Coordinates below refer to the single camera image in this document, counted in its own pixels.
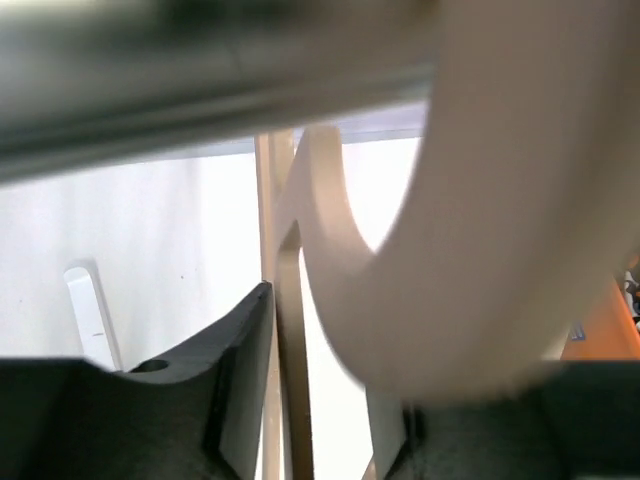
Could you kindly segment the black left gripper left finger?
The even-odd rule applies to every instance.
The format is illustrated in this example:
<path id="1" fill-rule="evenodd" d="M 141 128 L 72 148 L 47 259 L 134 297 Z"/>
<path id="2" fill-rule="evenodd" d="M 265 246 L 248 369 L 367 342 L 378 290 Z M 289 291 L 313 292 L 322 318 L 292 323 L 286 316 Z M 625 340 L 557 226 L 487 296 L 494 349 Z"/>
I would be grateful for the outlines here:
<path id="1" fill-rule="evenodd" d="M 1 364 L 5 479 L 250 479 L 272 287 L 128 372 L 80 359 Z"/>

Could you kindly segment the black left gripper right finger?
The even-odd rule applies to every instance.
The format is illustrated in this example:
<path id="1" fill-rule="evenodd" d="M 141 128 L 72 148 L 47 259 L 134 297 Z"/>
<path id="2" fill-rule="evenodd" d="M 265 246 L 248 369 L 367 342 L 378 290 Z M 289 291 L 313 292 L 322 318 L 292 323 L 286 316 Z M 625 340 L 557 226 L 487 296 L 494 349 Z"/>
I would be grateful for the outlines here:
<path id="1" fill-rule="evenodd" d="M 411 409 L 387 479 L 636 479 L 639 364 L 568 362 L 488 403 Z"/>

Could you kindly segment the wooden hanger with camo shorts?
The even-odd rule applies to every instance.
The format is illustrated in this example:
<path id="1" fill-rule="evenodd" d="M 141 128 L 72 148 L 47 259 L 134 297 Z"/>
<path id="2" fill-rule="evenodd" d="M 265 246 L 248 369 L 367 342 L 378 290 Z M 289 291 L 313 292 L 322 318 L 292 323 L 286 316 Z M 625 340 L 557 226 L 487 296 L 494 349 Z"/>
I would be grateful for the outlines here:
<path id="1" fill-rule="evenodd" d="M 339 132 L 308 129 L 274 212 L 287 471 L 314 475 L 300 281 L 367 389 L 374 458 L 404 413 L 541 384 L 545 354 L 637 244 L 635 1 L 433 1 L 419 155 L 377 250 L 353 219 Z"/>

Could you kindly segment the orange camouflage shorts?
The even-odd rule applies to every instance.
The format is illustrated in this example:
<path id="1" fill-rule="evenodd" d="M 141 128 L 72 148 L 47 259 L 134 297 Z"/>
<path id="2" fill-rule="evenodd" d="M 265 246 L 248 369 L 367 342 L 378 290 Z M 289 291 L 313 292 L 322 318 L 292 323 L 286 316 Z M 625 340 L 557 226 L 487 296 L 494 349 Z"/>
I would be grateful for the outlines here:
<path id="1" fill-rule="evenodd" d="M 639 330 L 639 266 L 628 269 L 624 275 L 623 296 L 629 307 L 636 330 Z"/>

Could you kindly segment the orange plastic basket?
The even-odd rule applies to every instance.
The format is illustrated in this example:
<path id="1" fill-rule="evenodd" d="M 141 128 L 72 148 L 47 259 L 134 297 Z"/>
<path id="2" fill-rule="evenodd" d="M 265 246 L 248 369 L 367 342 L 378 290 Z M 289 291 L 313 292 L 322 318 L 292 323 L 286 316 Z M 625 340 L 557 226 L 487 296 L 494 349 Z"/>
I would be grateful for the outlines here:
<path id="1" fill-rule="evenodd" d="M 565 361 L 639 360 L 639 332 L 633 296 L 628 287 L 637 284 L 629 275 L 616 281 L 595 313 L 571 332 L 561 354 Z"/>

